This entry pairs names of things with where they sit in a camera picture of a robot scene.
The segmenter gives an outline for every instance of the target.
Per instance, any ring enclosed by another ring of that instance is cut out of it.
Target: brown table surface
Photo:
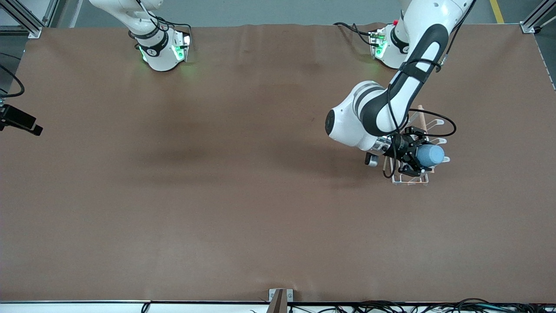
[[[44,132],[0,136],[2,300],[556,301],[556,94],[517,25],[464,26],[416,98],[458,124],[428,187],[324,132],[394,74],[354,34],[194,28],[159,73],[126,32],[27,44],[8,103]]]

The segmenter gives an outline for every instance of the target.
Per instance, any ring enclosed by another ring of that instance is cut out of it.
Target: yellow floor line
[[[496,23],[504,24],[504,18],[502,17],[502,12],[500,12],[500,7],[498,6],[497,0],[490,0],[490,5],[492,6],[492,11],[494,12],[494,17],[496,18]]]

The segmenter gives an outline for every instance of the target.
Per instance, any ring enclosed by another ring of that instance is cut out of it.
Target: gray floor
[[[369,24],[392,22],[400,16],[393,0],[165,0],[157,15],[194,27],[245,24],[331,25],[335,22]],[[468,23],[496,23],[489,0],[478,0]],[[123,27],[108,13],[85,0],[76,27]]]
[[[539,0],[498,0],[506,23],[516,23],[531,12]],[[330,25],[334,22],[368,24],[391,22],[399,17],[400,7],[392,0],[165,0],[156,13],[169,21],[187,22],[194,27],[224,27],[245,24]],[[467,23],[496,23],[489,0],[478,0]],[[108,13],[88,0],[66,0],[58,27],[123,27]],[[0,52],[21,56],[26,38],[0,36]],[[556,22],[537,35],[548,69],[556,74]],[[0,56],[0,62],[15,70],[15,59]],[[0,88],[11,79],[0,74]]]

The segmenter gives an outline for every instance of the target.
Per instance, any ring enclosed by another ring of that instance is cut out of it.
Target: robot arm
[[[116,17],[129,28],[143,54],[143,60],[156,71],[168,71],[185,61],[190,34],[161,23],[150,11],[163,0],[90,0],[95,7]]]
[[[411,0],[399,0],[401,4],[400,18],[393,24],[376,30],[376,37],[371,39],[372,43],[378,45],[371,48],[373,58],[378,59],[387,67],[399,69],[402,62],[408,56],[409,39],[405,31],[405,12],[408,10]]]
[[[374,154],[399,160],[407,157],[412,151],[405,145],[413,137],[403,137],[396,131],[402,127],[411,103],[442,57],[450,32],[471,7],[470,3],[471,0],[413,0],[404,16],[409,50],[400,70],[388,88],[373,81],[356,85],[340,105],[330,110],[325,125],[329,137]],[[439,164],[442,159],[439,155],[437,151],[434,160],[426,157],[413,160],[413,174]]]

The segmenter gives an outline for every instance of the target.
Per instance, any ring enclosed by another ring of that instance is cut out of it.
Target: black cable
[[[444,57],[442,58],[442,63],[444,63],[446,61],[446,59],[448,58],[448,54],[450,53],[452,45],[454,44],[454,40],[455,40],[456,36],[458,35],[459,29],[463,25],[463,21],[465,21],[465,19],[469,15],[469,12],[471,12],[471,9],[473,9],[473,7],[475,6],[476,2],[477,2],[477,0],[473,0],[473,2],[471,2],[471,4],[469,5],[469,10],[467,10],[465,15],[463,15],[463,18],[461,19],[461,21],[459,21],[459,24],[456,26],[454,35],[452,36],[452,40],[450,41],[450,45],[448,46],[448,49],[446,50],[446,53],[444,54]]]
[[[357,306],[353,306],[353,313],[366,313],[366,309],[365,311],[363,311],[361,308],[357,307]]]
[[[399,307],[401,312],[397,312],[392,308],[392,306]],[[405,313],[403,307],[390,301],[365,301],[360,303],[359,307],[365,309],[365,312],[370,312],[372,310],[379,310],[384,313]]]
[[[15,94],[8,94],[8,93],[6,93],[5,95],[2,95],[2,97],[3,97],[3,98],[10,98],[10,97],[17,97],[17,96],[23,95],[23,93],[25,92],[25,86],[23,85],[23,83],[21,82],[21,80],[19,80],[19,78],[17,78],[17,77],[15,76],[15,74],[12,73],[12,71],[10,71],[9,69],[7,69],[7,68],[6,68],[5,66],[3,66],[2,64],[0,64],[0,69],[5,70],[6,73],[8,73],[10,76],[12,76],[13,79],[14,79],[15,81],[17,81],[17,84],[19,84],[19,88],[20,88],[20,91],[17,92],[17,93],[15,93]]]
[[[541,310],[543,310],[544,312],[547,312],[547,309],[548,309],[548,308],[551,308],[552,311],[554,312],[554,310],[556,309],[556,305],[554,305],[554,304],[539,305],[539,306],[536,308],[536,311],[532,311],[531,313],[538,313],[538,312],[540,312]]]
[[[303,309],[302,307],[298,307],[298,306],[295,306],[295,305],[292,305],[292,306],[291,306],[291,309],[299,309],[299,310],[305,311],[305,312],[307,312],[307,313],[313,313],[313,312],[311,312],[311,311],[309,311],[309,310]]]
[[[145,304],[143,304],[143,306],[141,307],[141,313],[147,313],[148,308],[151,307],[151,303],[150,302],[146,302]]]
[[[436,67],[436,72],[437,72],[437,73],[440,72],[440,70],[442,69],[442,65],[441,65],[441,64],[436,63],[436,62],[433,61],[433,60],[428,60],[428,59],[426,59],[426,58],[416,58],[416,59],[413,59],[413,60],[407,62],[406,64],[404,64],[404,66],[407,66],[407,65],[412,64],[412,63],[417,63],[417,62],[426,62],[426,63],[429,63],[429,64],[435,66],[435,67]]]
[[[141,9],[144,9],[144,10],[147,12],[148,15],[152,16],[152,14],[151,14],[146,8],[144,8],[144,5],[143,5],[143,3],[141,2],[141,0],[135,0],[135,2],[137,2],[137,4],[139,4],[139,7],[141,7]],[[149,18],[149,19],[151,20],[151,23],[152,23],[159,31],[162,31],[162,32],[167,31],[167,30],[163,30],[162,28],[160,28],[160,23],[155,23],[155,22],[152,20],[152,18]]]
[[[396,126],[396,132],[394,133],[400,133],[400,126],[398,126],[398,122],[396,121],[396,117],[394,116],[394,110],[392,109],[392,104],[390,103],[390,84],[388,84],[388,88],[386,88],[386,100],[388,101],[388,109],[390,110],[390,116],[392,116],[392,121],[394,121],[394,125]],[[385,178],[392,178],[394,176],[394,174],[396,173],[396,168],[398,167],[398,160],[397,160],[397,155],[396,155],[396,145],[395,145],[395,140],[394,140],[394,136],[391,137],[392,138],[392,151],[394,152],[394,161],[392,162],[392,172],[390,173],[390,175],[386,175],[386,172],[383,170],[383,176]]]
[[[332,310],[336,311],[336,308],[335,308],[335,307],[329,307],[328,309],[320,310],[320,311],[317,312],[317,313],[324,313],[324,312],[332,311]]]
[[[17,57],[17,56],[12,56],[12,55],[9,55],[9,54],[7,54],[7,53],[4,53],[4,52],[0,52],[0,55],[5,55],[5,56],[9,56],[9,57],[13,57],[13,58],[16,58],[16,59],[18,59],[18,60],[21,60],[21,58],[20,58],[20,57]]]
[[[372,46],[372,47],[378,47],[379,45],[376,43],[371,43],[370,41],[367,41],[363,38],[363,35],[361,35],[361,32],[359,31],[359,29],[357,28],[357,25],[355,23],[353,23],[352,27],[355,29],[355,31],[357,32],[357,35],[359,35],[359,38],[361,38],[361,40],[363,40],[363,42],[365,42],[367,45]]]
[[[360,31],[359,29],[354,28],[354,27],[352,27],[352,26],[349,26],[349,25],[346,24],[346,23],[338,22],[338,23],[334,23],[334,24],[332,24],[332,25],[344,26],[344,27],[346,27],[347,29],[351,30],[352,32],[354,32],[354,33],[359,33],[360,35],[366,35],[366,36],[369,35],[369,32],[362,32],[362,31]]]
[[[476,313],[487,313],[489,311],[506,312],[506,313],[540,313],[535,312],[535,308],[530,304],[491,304],[483,299],[469,298],[464,299],[456,303],[443,303],[437,305],[428,306],[423,312],[426,313],[432,309],[440,308],[442,310],[449,309],[444,313],[451,312],[476,312]],[[417,313],[418,308],[414,307],[410,313]]]
[[[141,0],[135,0],[135,1],[137,2],[137,4],[139,4],[139,6],[140,6],[141,8],[143,8],[143,7],[142,7],[142,2],[141,2]],[[146,10],[146,11],[147,11],[147,14],[148,14],[149,16],[151,16],[151,17],[153,17],[153,18],[156,19],[157,23],[155,23],[155,22],[152,20],[152,18],[151,18],[150,20],[151,20],[151,22],[153,23],[153,25],[155,25],[156,28],[158,28],[159,31],[163,31],[163,32],[168,31],[168,29],[170,29],[170,25],[172,25],[172,26],[187,26],[188,31],[189,31],[188,35],[189,35],[189,36],[192,36],[192,34],[191,34],[191,25],[189,25],[189,24],[187,24],[187,23],[173,23],[173,22],[169,22],[169,21],[163,19],[162,17],[159,17],[159,16],[154,15],[153,13],[149,12],[148,10]],[[166,30],[160,28],[160,22],[166,24],[166,28],[167,28]]]
[[[436,117],[439,117],[441,119],[444,119],[446,121],[448,121],[450,124],[452,124],[452,126],[454,127],[454,130],[452,130],[451,132],[447,133],[447,134],[441,134],[441,135],[435,135],[435,134],[427,134],[427,136],[429,137],[449,137],[452,136],[453,134],[455,134],[455,132],[457,131],[457,127],[456,124],[454,123],[454,121],[452,121],[450,118],[442,115],[442,114],[438,114],[435,112],[431,112],[431,111],[427,111],[427,110],[421,110],[421,109],[409,109],[409,111],[413,111],[413,112],[421,112],[421,113],[425,113],[425,114],[430,114],[430,115],[434,115]]]
[[[419,307],[418,306],[414,306],[411,311],[409,311],[409,313],[418,313],[419,312]]]
[[[404,125],[400,127],[400,129],[404,129],[409,123],[409,113],[405,116]]]
[[[375,44],[375,43],[371,43],[369,41],[367,41],[365,38],[363,38],[363,35],[368,36],[369,32],[362,32],[357,28],[357,25],[355,23],[353,23],[353,25],[349,26],[346,23],[342,23],[342,22],[338,22],[338,23],[334,23],[333,25],[336,26],[344,26],[347,29],[351,30],[352,32],[356,33],[357,35],[359,35],[359,38],[361,38],[361,40],[363,40],[363,42],[365,42],[367,45],[369,46],[373,46],[373,47],[378,47],[379,45]]]

